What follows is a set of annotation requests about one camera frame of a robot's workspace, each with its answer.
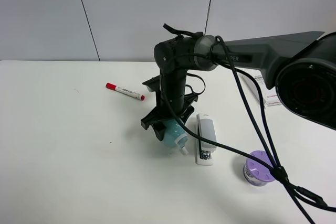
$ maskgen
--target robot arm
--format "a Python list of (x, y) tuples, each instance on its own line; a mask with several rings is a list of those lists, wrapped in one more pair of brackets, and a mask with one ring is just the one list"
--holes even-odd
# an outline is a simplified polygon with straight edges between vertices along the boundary
[[(192, 102), (198, 98), (195, 94), (184, 94), (187, 71), (211, 71), (217, 67), (214, 60), (227, 63), (223, 48), (214, 36), (179, 31), (166, 24), (164, 28), (176, 37), (154, 48), (160, 75), (143, 84), (156, 92), (156, 107), (141, 120), (145, 129), (154, 128), (160, 141), (165, 131), (163, 122), (172, 118), (160, 90), (162, 76), (161, 89), (164, 89), (173, 111), (185, 123), (194, 111)], [(336, 33), (317, 40), (322, 34), (310, 31), (228, 41), (226, 45), (235, 66), (260, 70), (266, 87), (275, 86), (280, 101), (290, 111), (336, 129)]]

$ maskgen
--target small jar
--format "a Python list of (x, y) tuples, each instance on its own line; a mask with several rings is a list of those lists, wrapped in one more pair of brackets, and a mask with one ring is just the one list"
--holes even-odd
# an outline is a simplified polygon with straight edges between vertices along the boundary
[[(265, 151), (254, 151), (251, 152), (250, 155), (272, 166)], [(254, 161), (253, 159), (250, 158), (246, 159), (243, 173), (246, 180), (251, 185), (254, 186), (264, 186), (267, 183), (270, 183), (275, 180), (271, 175), (269, 169), (267, 169), (264, 165), (260, 164), (259, 162)]]

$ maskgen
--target small bottle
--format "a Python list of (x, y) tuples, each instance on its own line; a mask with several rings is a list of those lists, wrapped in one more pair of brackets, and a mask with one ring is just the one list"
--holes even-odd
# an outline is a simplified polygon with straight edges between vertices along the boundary
[[(254, 151), (251, 152), (250, 155), (272, 166), (265, 151)], [(274, 177), (271, 175), (269, 169), (250, 158), (246, 159), (243, 173), (246, 180), (254, 186), (264, 186), (267, 183), (275, 180)]]

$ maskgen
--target purple lid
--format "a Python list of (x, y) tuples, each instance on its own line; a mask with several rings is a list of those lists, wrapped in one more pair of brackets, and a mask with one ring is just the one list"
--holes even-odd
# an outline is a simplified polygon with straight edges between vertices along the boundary
[[(265, 163), (269, 164), (272, 166), (271, 161), (267, 157), (267, 154), (265, 151), (254, 151), (251, 152), (250, 155), (253, 157), (256, 157)], [(246, 167), (248, 171), (258, 180), (263, 181), (263, 182), (272, 182), (275, 179), (269, 172), (269, 169), (267, 169), (264, 165), (261, 163), (254, 161), (253, 159), (246, 159)]]

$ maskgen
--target white box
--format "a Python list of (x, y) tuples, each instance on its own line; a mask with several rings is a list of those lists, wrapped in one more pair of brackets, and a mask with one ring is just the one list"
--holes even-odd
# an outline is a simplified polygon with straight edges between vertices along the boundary
[[(265, 86), (264, 79), (258, 70), (248, 70), (246, 71), (248, 74), (250, 74), (259, 84), (261, 92), (262, 92), (262, 99), (264, 101), (265, 106), (275, 106), (275, 105), (281, 105), (281, 102), (277, 96), (277, 92), (275, 90), (275, 87), (273, 87), (271, 90), (268, 90)], [(239, 74), (240, 77), (244, 80), (244, 82), (248, 85), (249, 89), (252, 91), (256, 99), (259, 101), (259, 95), (256, 86), (254, 83), (245, 75)]]

